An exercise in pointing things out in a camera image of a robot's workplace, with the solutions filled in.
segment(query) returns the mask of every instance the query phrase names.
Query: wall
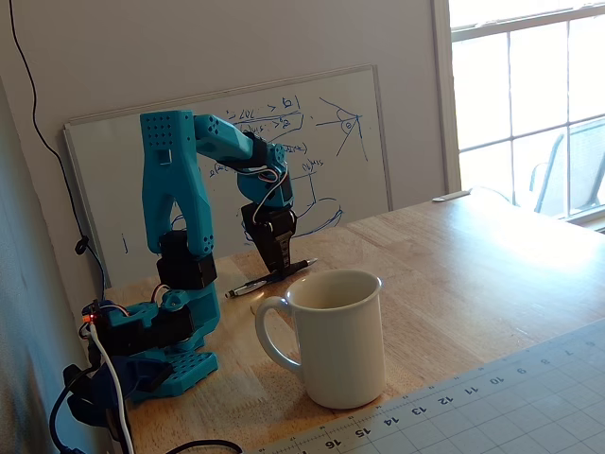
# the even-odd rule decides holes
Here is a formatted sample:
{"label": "wall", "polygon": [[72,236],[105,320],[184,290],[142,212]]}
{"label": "wall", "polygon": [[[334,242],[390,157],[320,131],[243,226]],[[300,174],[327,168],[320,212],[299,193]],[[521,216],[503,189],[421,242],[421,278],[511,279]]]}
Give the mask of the wall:
{"label": "wall", "polygon": [[[73,253],[76,225],[57,164],[32,134],[31,94],[2,3],[0,76],[78,311],[94,298],[97,274]],[[374,63],[394,207],[443,193],[429,0],[21,0],[15,12],[40,125],[61,152],[60,129],[77,115]]]}
{"label": "wall", "polygon": [[[0,83],[0,453],[54,452],[48,414],[62,370],[86,365],[9,105]],[[65,407],[60,437],[88,454],[105,436]]]}

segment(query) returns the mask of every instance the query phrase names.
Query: black pen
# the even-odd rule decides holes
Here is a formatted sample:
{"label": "black pen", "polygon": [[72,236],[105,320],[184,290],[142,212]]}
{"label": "black pen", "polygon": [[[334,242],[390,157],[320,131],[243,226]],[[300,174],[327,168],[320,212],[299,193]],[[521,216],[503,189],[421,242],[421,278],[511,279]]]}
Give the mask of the black pen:
{"label": "black pen", "polygon": [[268,274],[267,276],[259,277],[258,279],[254,279],[253,281],[247,282],[241,287],[229,290],[227,293],[225,293],[225,298],[235,298],[236,296],[245,295],[246,293],[255,291],[267,284],[272,284],[274,282],[281,281],[287,276],[290,276],[295,272],[302,270],[303,268],[310,267],[317,261],[317,258],[311,258],[310,260],[301,260],[300,262],[293,263],[288,267],[287,275],[280,275],[274,272],[272,274]]}

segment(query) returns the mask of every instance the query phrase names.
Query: window pane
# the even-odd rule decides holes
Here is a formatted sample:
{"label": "window pane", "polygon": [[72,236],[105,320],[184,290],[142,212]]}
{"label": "window pane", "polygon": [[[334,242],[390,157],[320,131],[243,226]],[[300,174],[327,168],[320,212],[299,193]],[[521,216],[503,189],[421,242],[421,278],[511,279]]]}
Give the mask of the window pane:
{"label": "window pane", "polygon": [[587,0],[450,0],[450,24],[470,26],[490,21],[577,8]]}
{"label": "window pane", "polygon": [[605,15],[569,29],[569,114],[572,121],[605,114]]}
{"label": "window pane", "polygon": [[510,34],[514,135],[567,121],[567,26],[553,24]]}
{"label": "window pane", "polygon": [[506,35],[454,43],[458,145],[468,148],[510,136]]}
{"label": "window pane", "polygon": [[[564,213],[564,136],[565,128],[561,128],[513,142],[517,205],[549,216],[561,216]],[[557,156],[556,166],[549,165],[553,148],[562,153]]]}
{"label": "window pane", "polygon": [[462,189],[484,186],[512,199],[510,142],[460,154]]}
{"label": "window pane", "polygon": [[574,125],[569,132],[569,182],[571,214],[574,214],[604,202],[597,194],[605,169],[605,118]]}

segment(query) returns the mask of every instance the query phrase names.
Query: coffee mug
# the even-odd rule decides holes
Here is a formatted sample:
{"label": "coffee mug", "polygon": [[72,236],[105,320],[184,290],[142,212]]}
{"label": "coffee mug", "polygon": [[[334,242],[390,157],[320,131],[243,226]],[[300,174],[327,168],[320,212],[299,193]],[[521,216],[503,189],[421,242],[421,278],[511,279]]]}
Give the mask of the coffee mug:
{"label": "coffee mug", "polygon": [[[307,393],[330,409],[372,402],[385,388],[385,353],[376,276],[358,270],[323,271],[296,281],[285,298],[270,297],[256,312],[256,334],[268,356],[296,374]],[[294,318],[301,352],[296,362],[267,334],[266,314]]]}

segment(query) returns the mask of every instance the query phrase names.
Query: mug handle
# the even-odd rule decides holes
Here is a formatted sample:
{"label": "mug handle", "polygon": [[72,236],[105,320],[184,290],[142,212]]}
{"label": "mug handle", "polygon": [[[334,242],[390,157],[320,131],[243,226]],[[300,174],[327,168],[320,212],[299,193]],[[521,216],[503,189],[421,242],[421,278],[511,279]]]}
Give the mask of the mug handle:
{"label": "mug handle", "polygon": [[267,353],[268,357],[273,359],[278,365],[284,369],[294,373],[299,378],[303,377],[303,370],[300,363],[293,361],[288,358],[282,352],[280,352],[271,338],[267,334],[267,327],[265,325],[267,312],[271,309],[282,310],[288,317],[292,317],[292,306],[284,298],[277,296],[271,296],[267,298],[256,311],[256,336],[261,342],[263,349]]}

